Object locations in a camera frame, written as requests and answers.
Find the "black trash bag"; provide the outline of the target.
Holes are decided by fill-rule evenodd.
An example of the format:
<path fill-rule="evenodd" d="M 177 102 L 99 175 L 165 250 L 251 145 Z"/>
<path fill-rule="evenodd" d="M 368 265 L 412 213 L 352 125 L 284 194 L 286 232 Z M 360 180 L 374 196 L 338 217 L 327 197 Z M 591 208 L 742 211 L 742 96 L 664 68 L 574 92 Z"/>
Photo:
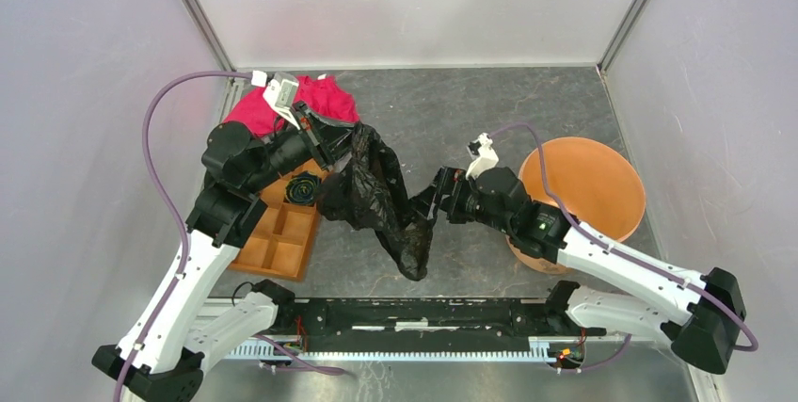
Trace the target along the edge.
<path fill-rule="evenodd" d="M 347 163 L 318 186 L 314 201 L 325 219 L 373 231 L 407 279 L 426 277 L 436 219 L 407 194 L 398 156 L 374 127 L 355 124 Z"/>

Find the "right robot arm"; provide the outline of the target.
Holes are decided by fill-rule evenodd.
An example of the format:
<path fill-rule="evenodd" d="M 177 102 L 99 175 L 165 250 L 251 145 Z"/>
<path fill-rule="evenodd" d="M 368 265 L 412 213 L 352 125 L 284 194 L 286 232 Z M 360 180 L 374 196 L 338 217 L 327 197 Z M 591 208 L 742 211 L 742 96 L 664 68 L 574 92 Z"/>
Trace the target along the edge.
<path fill-rule="evenodd" d="M 590 274 L 622 290 L 600 294 L 570 283 L 543 310 L 546 327 L 567 334 L 577 326 L 617 330 L 663 342 L 690 365 L 723 375 L 736 351 L 746 309 L 736 276 L 671 265 L 600 233 L 562 209 L 534 200 L 509 168 L 443 167 L 411 206 L 451 223 L 477 222 L 509 239 L 522 254 Z"/>

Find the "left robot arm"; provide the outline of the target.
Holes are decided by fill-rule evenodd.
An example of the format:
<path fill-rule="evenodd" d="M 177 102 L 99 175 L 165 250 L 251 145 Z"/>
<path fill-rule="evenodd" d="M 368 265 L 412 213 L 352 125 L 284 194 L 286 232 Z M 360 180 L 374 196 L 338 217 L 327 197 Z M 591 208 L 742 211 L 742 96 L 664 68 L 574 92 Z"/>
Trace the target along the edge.
<path fill-rule="evenodd" d="M 201 161 L 206 184 L 187 217 L 176 220 L 181 244 L 147 308 L 115 345 L 100 346 L 93 365 L 115 382 L 113 397 L 188 401 L 206 374 L 251 336 L 284 333 L 295 307 L 261 293 L 247 295 L 202 329 L 197 315 L 224 270 L 266 211 L 262 191 L 308 161 L 332 169 L 350 151 L 356 129 L 304 103 L 280 107 L 285 123 L 258 136 L 241 121 L 216 126 Z"/>

